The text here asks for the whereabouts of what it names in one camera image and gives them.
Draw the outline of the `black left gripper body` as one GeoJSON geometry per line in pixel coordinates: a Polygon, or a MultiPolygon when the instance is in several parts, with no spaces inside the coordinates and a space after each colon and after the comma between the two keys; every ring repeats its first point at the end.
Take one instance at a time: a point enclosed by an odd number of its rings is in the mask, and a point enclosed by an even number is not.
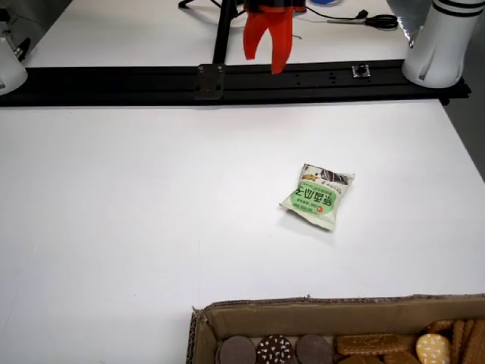
{"type": "Polygon", "coordinates": [[[297,12],[305,13],[305,0],[245,0],[249,12],[297,12]]]}

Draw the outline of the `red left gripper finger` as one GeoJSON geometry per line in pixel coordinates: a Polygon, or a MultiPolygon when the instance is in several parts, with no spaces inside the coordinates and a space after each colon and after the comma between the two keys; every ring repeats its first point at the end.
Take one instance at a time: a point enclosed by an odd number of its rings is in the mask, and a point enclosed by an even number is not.
{"type": "Polygon", "coordinates": [[[263,13],[248,12],[244,33],[243,49],[247,60],[253,60],[265,31],[267,29],[266,20],[263,13]]]}
{"type": "Polygon", "coordinates": [[[271,73],[283,71],[293,46],[293,12],[266,12],[266,21],[272,39],[271,73]]]}

